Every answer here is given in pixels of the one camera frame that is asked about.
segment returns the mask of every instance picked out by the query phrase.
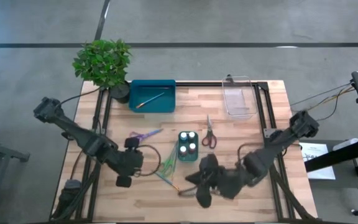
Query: blue plastic tray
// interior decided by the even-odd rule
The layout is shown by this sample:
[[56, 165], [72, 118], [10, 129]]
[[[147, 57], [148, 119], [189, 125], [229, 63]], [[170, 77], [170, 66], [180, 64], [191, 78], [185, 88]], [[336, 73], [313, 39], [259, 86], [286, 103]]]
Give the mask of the blue plastic tray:
[[[141, 108], [136, 106], [161, 94], [164, 95], [146, 103]], [[133, 80], [129, 108], [136, 113], [172, 113], [175, 110], [176, 82], [174, 80]]]

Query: small bottle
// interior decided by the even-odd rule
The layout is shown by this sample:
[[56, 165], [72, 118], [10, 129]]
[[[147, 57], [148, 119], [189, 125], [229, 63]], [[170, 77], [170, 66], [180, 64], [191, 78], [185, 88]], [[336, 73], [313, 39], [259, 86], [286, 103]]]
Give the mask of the small bottle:
[[194, 153], [195, 151], [196, 151], [196, 144], [191, 143], [191, 144], [189, 145], [189, 153], [192, 154], [192, 153]]
[[186, 146], [182, 146], [180, 149], [179, 149], [179, 152], [180, 152], [180, 155], [181, 156], [185, 156], [187, 154], [187, 148]]
[[187, 140], [187, 133], [180, 133], [180, 140], [186, 141]]
[[190, 141], [193, 141], [195, 136], [196, 136], [196, 133], [194, 133], [193, 131], [189, 132], [189, 140]]

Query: wooden table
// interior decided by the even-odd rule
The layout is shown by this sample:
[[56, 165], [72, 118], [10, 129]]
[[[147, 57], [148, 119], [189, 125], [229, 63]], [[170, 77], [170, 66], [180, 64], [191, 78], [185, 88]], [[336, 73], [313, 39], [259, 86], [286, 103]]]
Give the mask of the wooden table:
[[[288, 127], [291, 110], [284, 82], [281, 80], [267, 82], [277, 127], [285, 129]], [[82, 92], [85, 93], [95, 88], [91, 83], [84, 82]], [[97, 97], [97, 92], [81, 97], [75, 116], [75, 122], [80, 126], [91, 127]], [[173, 182], [181, 189], [193, 186], [185, 181], [185, 176], [196, 172], [200, 159], [208, 153], [214, 152], [219, 164], [232, 168], [237, 158], [237, 148], [241, 144], [245, 142], [249, 144], [242, 154], [263, 146], [258, 114], [246, 121], [230, 119], [223, 105], [221, 88], [178, 87], [176, 100], [175, 112], [170, 114], [137, 114], [133, 113], [127, 105], [113, 101], [107, 136], [123, 150], [124, 140], [131, 131], [147, 133], [163, 128], [161, 133], [152, 136], [144, 143], [155, 146], [164, 161], [171, 153], [180, 131], [194, 130], [199, 134], [200, 139], [206, 135], [206, 115], [209, 114], [218, 145], [212, 151], [200, 143], [198, 161], [194, 163], [177, 161]], [[102, 105], [101, 111], [103, 112], [105, 103]], [[157, 165], [157, 155], [150, 149], [142, 151], [145, 156], [143, 170], [148, 172]], [[60, 190], [66, 180], [70, 178], [74, 161], [79, 152], [80, 148], [76, 142], [70, 142], [56, 194], [55, 206]], [[284, 159], [291, 190], [307, 211], [316, 217], [316, 208], [299, 147], [288, 148]], [[81, 158], [75, 172], [75, 178], [78, 180], [81, 180], [84, 163], [85, 156]], [[116, 187], [116, 178], [115, 172], [106, 165], [102, 166], [94, 222], [267, 222], [277, 220], [269, 176], [253, 188], [244, 187], [234, 200], [213, 196], [212, 206], [208, 209], [201, 208], [195, 198], [178, 197], [177, 191], [156, 175], [133, 178], [132, 186], [128, 189]], [[88, 209], [89, 197], [90, 190], [85, 198], [84, 217]], [[280, 198], [282, 198], [282, 205], [285, 208], [282, 193]]]

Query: paintbrush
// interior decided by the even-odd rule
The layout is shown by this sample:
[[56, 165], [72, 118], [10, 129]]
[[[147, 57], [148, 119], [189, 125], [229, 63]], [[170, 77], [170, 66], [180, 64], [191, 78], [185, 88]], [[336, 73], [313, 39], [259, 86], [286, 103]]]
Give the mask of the paintbrush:
[[167, 178], [165, 178], [163, 175], [159, 174], [158, 172], [155, 172], [154, 174], [159, 176], [163, 181], [165, 181], [167, 184], [171, 185], [177, 191], [179, 191], [179, 187], [175, 186], [175, 184], [173, 184], [171, 180], [168, 180]]
[[136, 109], [141, 108], [141, 107], [144, 106], [146, 103], [148, 103], [148, 102], [150, 102], [150, 101], [152, 101], [152, 100], [155, 100], [155, 99], [157, 99], [158, 97], [160, 97], [160, 96], [162, 96], [162, 95], [164, 95], [164, 93], [158, 94], [157, 96], [155, 96], [155, 97], [153, 97], [153, 98], [151, 98], [151, 99], [149, 99], [149, 100], [146, 100], [145, 102], [143, 102], [143, 103], [137, 105], [137, 106], [136, 106]]

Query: transparent box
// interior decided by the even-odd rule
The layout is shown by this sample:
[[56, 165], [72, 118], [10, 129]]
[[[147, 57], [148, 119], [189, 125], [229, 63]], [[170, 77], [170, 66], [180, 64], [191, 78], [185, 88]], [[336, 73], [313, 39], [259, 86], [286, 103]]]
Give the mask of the transparent box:
[[250, 119], [258, 112], [255, 90], [247, 76], [228, 75], [222, 80], [224, 103], [230, 117]]

